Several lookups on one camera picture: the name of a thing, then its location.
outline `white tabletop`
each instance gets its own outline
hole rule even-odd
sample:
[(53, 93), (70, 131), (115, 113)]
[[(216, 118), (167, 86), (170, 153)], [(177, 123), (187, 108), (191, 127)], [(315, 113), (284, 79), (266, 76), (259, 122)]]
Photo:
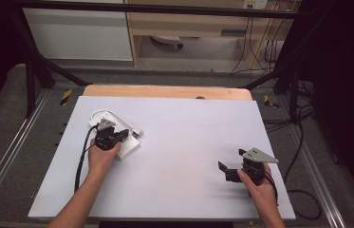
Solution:
[[(144, 134), (133, 154), (113, 161), (90, 217), (258, 218), (243, 183), (226, 182), (217, 165), (242, 167), (238, 148), (256, 147), (274, 157), (256, 102), (114, 97), (79, 98), (29, 217), (51, 219), (73, 195), (88, 121), (98, 109), (116, 112)], [(295, 219), (277, 164), (270, 168), (280, 214)], [(87, 170), (85, 160), (81, 181)]]

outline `aluminum rail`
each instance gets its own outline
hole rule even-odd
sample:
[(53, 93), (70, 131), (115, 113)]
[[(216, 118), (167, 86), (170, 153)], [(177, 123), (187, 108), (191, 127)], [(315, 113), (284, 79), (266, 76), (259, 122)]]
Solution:
[(14, 137), (13, 141), (11, 142), (8, 150), (6, 151), (5, 155), (3, 156), (2, 160), (0, 161), (0, 184), (3, 181), (4, 177), (8, 173), (11, 164), (13, 163), (16, 155), (18, 154), (19, 150), (21, 149), (23, 142), (25, 141), (28, 132), (31, 130), (32, 126), (34, 125), (35, 121), (38, 118), (43, 106), (47, 100), (47, 96), (50, 94), (49, 89), (45, 89), (39, 96), (36, 104), (36, 109), (31, 114), (28, 119), (25, 119), (22, 126), (20, 127), (19, 131), (17, 132), (16, 136)]
[[(285, 98), (277, 98), (279, 104), (282, 105), (283, 110), (286, 116), (289, 118), (289, 105)], [(299, 143), (301, 138), (301, 132), (299, 126), (292, 124), (291, 130), (294, 133), (295, 140)], [(313, 183), (315, 192), (319, 197), (322, 207), (324, 208), (327, 220), (330, 223), (332, 228), (345, 228), (345, 221), (343, 220), (342, 214), (339, 211), (339, 208), (336, 205), (333, 197), (328, 190), (327, 184), (322, 176), (321, 171), (319, 170), (315, 160), (312, 158), (312, 155), (307, 147), (305, 141), (303, 142), (301, 148), (301, 156), (304, 161), (305, 168), (309, 173), (310, 180)]]

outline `wooden edge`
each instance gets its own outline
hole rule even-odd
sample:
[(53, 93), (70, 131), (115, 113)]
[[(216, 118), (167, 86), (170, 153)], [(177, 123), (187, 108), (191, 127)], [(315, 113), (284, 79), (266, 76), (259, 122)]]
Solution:
[(252, 100), (251, 93), (244, 88), (160, 85), (88, 85), (83, 96), (193, 99), (203, 97), (213, 100)]

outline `white cable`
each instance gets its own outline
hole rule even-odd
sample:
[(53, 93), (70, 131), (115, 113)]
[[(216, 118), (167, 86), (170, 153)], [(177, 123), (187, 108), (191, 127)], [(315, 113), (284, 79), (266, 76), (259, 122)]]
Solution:
[(295, 4), (297, 4), (297, 0), (294, 0), (294, 4), (292, 5), (292, 7), (291, 7), (290, 11), (293, 11), (293, 10), (294, 10), (294, 8), (295, 8)]

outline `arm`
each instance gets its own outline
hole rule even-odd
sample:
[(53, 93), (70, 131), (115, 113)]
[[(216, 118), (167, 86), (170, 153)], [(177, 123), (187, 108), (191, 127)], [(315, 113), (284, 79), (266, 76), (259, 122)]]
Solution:
[[(265, 171), (271, 174), (269, 166), (264, 163)], [(256, 186), (251, 178), (242, 170), (237, 170), (239, 178), (247, 186), (251, 193), (254, 206), (256, 207), (259, 217), (263, 220), (266, 227), (286, 227), (281, 219), (277, 209), (274, 190), (270, 182), (266, 179), (262, 180), (259, 186)]]
[(105, 174), (121, 149), (118, 142), (113, 149), (102, 151), (93, 145), (88, 150), (89, 170), (79, 190), (48, 227), (84, 227), (88, 214), (99, 194)]

